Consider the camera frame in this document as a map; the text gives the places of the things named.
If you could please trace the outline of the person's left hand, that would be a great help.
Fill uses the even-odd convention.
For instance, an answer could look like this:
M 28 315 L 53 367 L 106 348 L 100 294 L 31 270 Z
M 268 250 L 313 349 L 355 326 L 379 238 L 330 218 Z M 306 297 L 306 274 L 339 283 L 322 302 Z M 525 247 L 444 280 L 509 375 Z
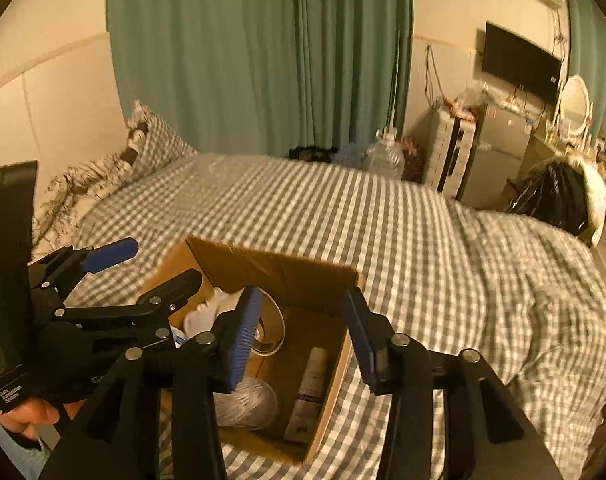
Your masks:
M 73 419 L 84 403 L 84 400 L 80 400 L 56 408 L 45 400 L 29 398 L 12 411 L 0 412 L 0 425 L 12 434 L 19 434 L 27 440 L 36 442 L 39 437 L 39 427 L 53 426 L 60 422 L 62 413 Z

